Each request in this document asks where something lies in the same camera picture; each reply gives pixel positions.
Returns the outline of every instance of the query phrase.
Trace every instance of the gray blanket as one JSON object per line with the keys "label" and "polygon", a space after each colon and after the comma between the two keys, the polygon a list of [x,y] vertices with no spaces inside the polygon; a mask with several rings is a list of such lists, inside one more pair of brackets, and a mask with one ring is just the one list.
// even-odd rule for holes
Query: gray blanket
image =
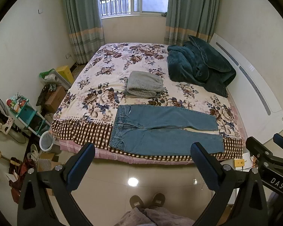
{"label": "gray blanket", "polygon": [[160,96],[164,91],[161,77],[143,71],[132,71],[126,86],[126,94],[133,96],[152,98]]}

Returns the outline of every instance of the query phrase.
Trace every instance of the yellow outlet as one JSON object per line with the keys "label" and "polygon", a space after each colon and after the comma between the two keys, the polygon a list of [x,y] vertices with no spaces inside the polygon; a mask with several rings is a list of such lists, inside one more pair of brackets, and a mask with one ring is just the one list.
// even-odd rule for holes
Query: yellow outlet
{"label": "yellow outlet", "polygon": [[235,167],[244,167],[245,161],[244,159],[235,159]]}

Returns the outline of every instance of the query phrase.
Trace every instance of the gray pants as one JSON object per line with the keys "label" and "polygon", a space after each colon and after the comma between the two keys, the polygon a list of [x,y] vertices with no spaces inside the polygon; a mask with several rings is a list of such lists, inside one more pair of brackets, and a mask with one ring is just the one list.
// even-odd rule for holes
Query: gray pants
{"label": "gray pants", "polygon": [[126,212],[115,226],[138,226],[143,224],[151,226],[191,226],[194,222],[190,218],[172,214],[163,207],[141,210],[135,207],[131,211]]}

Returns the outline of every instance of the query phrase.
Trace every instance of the pink plaid sheet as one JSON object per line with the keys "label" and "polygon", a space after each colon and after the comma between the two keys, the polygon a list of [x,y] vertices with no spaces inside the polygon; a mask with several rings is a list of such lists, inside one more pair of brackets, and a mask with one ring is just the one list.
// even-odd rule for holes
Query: pink plaid sheet
{"label": "pink plaid sheet", "polygon": [[[76,144],[72,140],[60,140],[60,149],[72,153],[78,153],[82,148],[81,145]],[[194,163],[193,161],[156,161],[143,158],[136,158],[132,156],[112,153],[109,150],[95,148],[95,158],[106,160],[118,160],[129,164],[163,164],[163,165],[187,165]]]}

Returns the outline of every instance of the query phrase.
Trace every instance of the white plastic basket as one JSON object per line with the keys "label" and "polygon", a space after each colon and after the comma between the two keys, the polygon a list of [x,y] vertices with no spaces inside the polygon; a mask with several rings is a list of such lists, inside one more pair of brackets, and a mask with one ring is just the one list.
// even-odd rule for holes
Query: white plastic basket
{"label": "white plastic basket", "polygon": [[53,136],[49,133],[49,131],[44,132],[41,135],[39,142],[41,150],[45,152],[51,150],[53,146],[52,141],[53,141]]}

